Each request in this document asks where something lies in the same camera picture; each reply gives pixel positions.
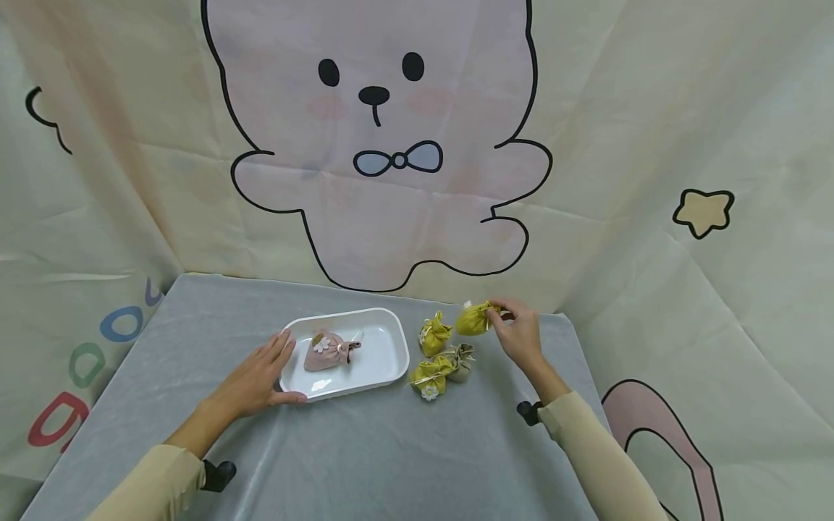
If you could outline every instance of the star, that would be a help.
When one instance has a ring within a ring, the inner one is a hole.
[[[705,193],[688,188],[681,193],[681,204],[672,221],[685,224],[692,237],[701,240],[712,230],[730,226],[730,208],[735,201],[736,196],[726,190]]]

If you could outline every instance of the right hand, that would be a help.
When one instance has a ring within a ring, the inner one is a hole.
[[[490,303],[509,311],[499,315],[490,308],[486,310],[486,316],[510,360],[521,370],[540,363],[543,358],[539,314],[513,298],[491,298]],[[512,320],[512,323],[505,322],[505,319]]]

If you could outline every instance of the left hand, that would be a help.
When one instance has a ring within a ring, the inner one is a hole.
[[[295,340],[289,335],[288,329],[272,335],[226,377],[206,402],[211,403],[212,408],[222,410],[233,421],[273,405],[305,403],[307,397],[302,393],[274,390],[275,381],[295,349]]]

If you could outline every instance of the beige sleeve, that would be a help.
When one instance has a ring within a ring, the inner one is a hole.
[[[157,445],[87,521],[173,521],[205,480],[203,462],[188,450]]]
[[[655,493],[594,411],[574,391],[539,409],[600,521],[668,521]]]

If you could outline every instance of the pink cheek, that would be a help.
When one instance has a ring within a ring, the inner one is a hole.
[[[319,121],[338,121],[348,114],[348,106],[338,94],[328,93],[307,102],[307,114]]]
[[[424,116],[444,116],[452,108],[455,94],[448,88],[421,88],[406,100],[409,109]]]

